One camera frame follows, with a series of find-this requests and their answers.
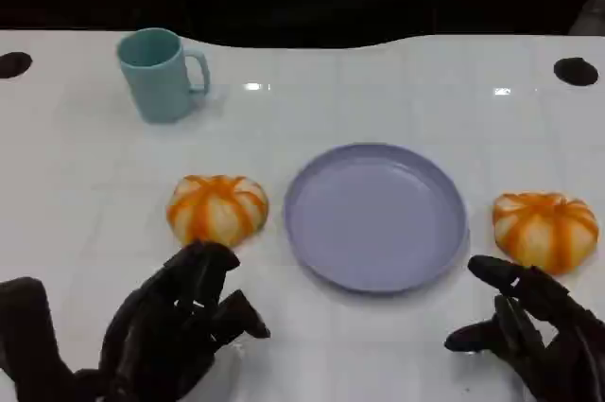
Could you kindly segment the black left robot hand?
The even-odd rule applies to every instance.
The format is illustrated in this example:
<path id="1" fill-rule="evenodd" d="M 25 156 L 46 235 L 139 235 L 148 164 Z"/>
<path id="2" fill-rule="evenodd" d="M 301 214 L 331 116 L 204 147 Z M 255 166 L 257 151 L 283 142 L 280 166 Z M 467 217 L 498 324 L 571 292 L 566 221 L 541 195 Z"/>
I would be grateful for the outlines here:
<path id="1" fill-rule="evenodd" d="M 242 290 L 221 292 L 240 264 L 228 247 L 194 241 L 134 290 L 108 326 L 98 370 L 105 401 L 178 401 L 243 334 L 270 331 Z"/>

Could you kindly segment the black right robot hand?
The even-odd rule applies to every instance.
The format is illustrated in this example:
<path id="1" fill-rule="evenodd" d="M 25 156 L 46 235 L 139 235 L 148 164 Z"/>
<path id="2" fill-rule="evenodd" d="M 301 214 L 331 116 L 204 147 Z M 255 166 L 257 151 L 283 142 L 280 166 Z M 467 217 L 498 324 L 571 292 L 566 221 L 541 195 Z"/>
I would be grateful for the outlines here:
<path id="1" fill-rule="evenodd" d="M 604 322 L 535 266 L 478 254 L 468 269 L 499 290 L 494 314 L 451 333 L 446 349 L 492 352 L 538 401 L 604 399 Z"/>

